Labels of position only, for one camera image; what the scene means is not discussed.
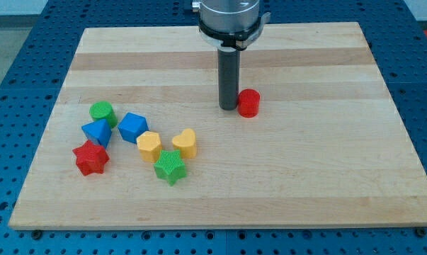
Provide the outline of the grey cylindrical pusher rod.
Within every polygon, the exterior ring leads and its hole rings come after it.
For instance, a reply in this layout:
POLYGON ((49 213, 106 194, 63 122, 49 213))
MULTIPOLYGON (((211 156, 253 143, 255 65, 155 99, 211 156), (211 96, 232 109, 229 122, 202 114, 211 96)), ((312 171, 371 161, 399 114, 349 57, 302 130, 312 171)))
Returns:
POLYGON ((217 51, 218 99, 221 109, 232 111, 239 95, 240 52, 217 51))

